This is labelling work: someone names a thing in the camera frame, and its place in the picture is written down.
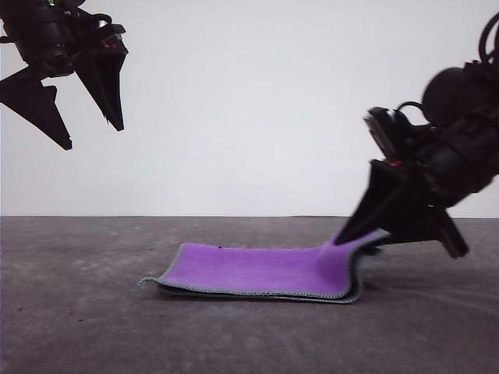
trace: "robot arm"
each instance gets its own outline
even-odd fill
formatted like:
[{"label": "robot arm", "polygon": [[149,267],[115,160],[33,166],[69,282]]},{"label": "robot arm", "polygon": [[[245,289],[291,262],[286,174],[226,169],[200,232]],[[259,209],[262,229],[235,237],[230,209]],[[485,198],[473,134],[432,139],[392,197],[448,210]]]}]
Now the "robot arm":
[{"label": "robot arm", "polygon": [[85,0],[0,0],[6,37],[28,66],[0,81],[0,101],[65,150],[72,148],[48,77],[76,72],[106,119],[123,129],[119,72],[128,51],[122,25],[78,8]]},{"label": "robot arm", "polygon": [[[438,240],[452,257],[468,246],[446,209],[481,191],[499,174],[499,31],[486,44],[499,13],[480,38],[480,59],[433,78],[421,104],[397,110],[371,108],[365,121],[384,161],[371,161],[369,187],[336,243],[376,228],[387,243]],[[406,105],[423,111],[427,125],[414,126]]]}]

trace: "cable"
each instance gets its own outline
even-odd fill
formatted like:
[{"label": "cable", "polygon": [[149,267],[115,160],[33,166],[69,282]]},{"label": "cable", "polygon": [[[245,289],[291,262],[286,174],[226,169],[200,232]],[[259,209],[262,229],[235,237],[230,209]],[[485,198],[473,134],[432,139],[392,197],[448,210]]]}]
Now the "cable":
[{"label": "cable", "polygon": [[97,21],[104,21],[109,24],[112,23],[112,18],[107,14],[102,14],[102,13],[93,14],[92,16],[90,16],[90,19],[95,19]]},{"label": "cable", "polygon": [[480,36],[480,42],[478,44],[478,53],[480,55],[480,60],[482,60],[482,62],[486,65],[490,65],[490,57],[492,57],[492,54],[494,53],[494,51],[492,51],[491,53],[487,54],[487,40],[489,39],[490,32],[494,28],[497,21],[499,21],[499,13],[492,17],[489,23],[485,26],[482,35]]},{"label": "cable", "polygon": [[404,107],[416,107],[420,109],[421,111],[423,110],[423,106],[420,103],[417,103],[415,101],[406,101],[405,103],[402,103],[398,106],[397,111],[400,111]]}]

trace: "fabric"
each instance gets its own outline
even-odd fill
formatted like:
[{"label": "fabric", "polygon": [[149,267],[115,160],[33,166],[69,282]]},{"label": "fabric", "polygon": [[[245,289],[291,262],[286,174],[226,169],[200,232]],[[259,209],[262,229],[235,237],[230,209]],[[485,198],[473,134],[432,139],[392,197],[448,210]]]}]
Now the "fabric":
[{"label": "fabric", "polygon": [[243,249],[183,244],[159,278],[147,277],[176,295],[291,299],[348,303],[362,291],[359,265],[388,233],[376,230],[355,241],[308,249]]}]

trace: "white wall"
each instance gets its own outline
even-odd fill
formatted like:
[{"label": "white wall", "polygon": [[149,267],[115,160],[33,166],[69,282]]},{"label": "white wall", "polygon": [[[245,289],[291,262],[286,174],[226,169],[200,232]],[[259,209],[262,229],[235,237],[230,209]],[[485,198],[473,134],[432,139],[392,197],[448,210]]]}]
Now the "white wall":
[{"label": "white wall", "polygon": [[[126,130],[57,79],[65,152],[2,107],[5,215],[348,215],[380,157],[362,116],[477,58],[497,1],[88,0],[127,29]],[[2,47],[2,75],[23,66]],[[421,117],[414,115],[415,121]],[[455,216],[499,217],[499,185]]]}]

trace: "gray concrete floor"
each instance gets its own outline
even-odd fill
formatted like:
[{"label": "gray concrete floor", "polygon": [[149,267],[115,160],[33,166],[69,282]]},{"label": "gray concrete floor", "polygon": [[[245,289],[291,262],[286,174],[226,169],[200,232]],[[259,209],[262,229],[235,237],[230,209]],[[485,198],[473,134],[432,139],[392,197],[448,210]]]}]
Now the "gray concrete floor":
[{"label": "gray concrete floor", "polygon": [[499,372],[499,220],[369,261],[354,305],[173,298],[136,282],[182,242],[307,247],[344,223],[289,218],[2,218],[2,372]]}]

